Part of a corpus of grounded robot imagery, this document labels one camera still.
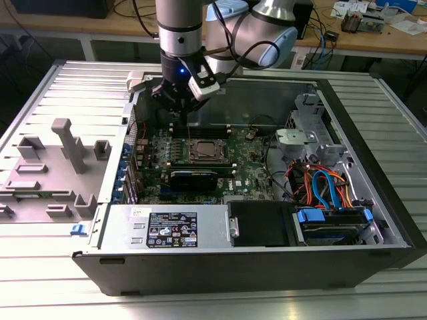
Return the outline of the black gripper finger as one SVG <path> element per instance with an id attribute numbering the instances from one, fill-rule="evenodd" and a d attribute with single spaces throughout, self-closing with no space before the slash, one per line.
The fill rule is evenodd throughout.
<path id="1" fill-rule="evenodd" d="M 185 102 L 185 116 L 190 113 L 196 112 L 201 109 L 209 99 L 204 99 L 203 101 L 198 101 L 197 99 L 192 99 L 190 101 Z"/>
<path id="2" fill-rule="evenodd" d="M 180 117 L 185 115 L 186 87 L 178 84 L 160 84 L 153 88 L 151 97 L 168 112 Z"/>

